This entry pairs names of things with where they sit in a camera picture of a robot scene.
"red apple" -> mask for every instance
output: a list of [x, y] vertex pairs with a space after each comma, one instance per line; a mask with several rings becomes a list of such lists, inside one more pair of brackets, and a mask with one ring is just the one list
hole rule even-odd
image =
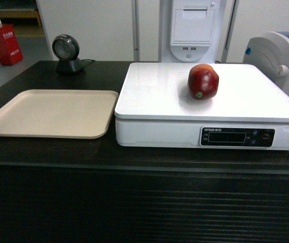
[[189, 71], [187, 87], [190, 96], [196, 100], [206, 100], [216, 95], [219, 76], [208, 64], [198, 64]]

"white scale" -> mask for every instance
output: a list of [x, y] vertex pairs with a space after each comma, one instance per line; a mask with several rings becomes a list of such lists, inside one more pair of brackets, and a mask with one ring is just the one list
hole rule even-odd
[[133, 63], [116, 108], [123, 146], [289, 150], [289, 96], [256, 67], [211, 64], [219, 88], [189, 96], [193, 63]]

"beige tray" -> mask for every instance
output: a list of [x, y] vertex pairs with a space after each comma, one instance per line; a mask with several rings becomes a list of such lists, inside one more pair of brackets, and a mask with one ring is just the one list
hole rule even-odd
[[93, 139], [108, 129], [118, 93], [28, 90], [0, 109], [0, 136]]

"receipt printer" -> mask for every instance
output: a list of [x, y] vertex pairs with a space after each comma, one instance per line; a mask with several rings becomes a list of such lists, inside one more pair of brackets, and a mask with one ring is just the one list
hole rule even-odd
[[251, 38], [243, 63], [259, 68], [289, 96], [289, 32], [267, 32]]

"red fire extinguisher box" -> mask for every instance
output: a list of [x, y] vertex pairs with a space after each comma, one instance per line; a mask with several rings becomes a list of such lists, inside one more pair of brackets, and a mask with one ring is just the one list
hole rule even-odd
[[2, 65], [14, 65], [23, 60], [21, 49], [15, 37], [12, 24], [0, 24], [0, 62]]

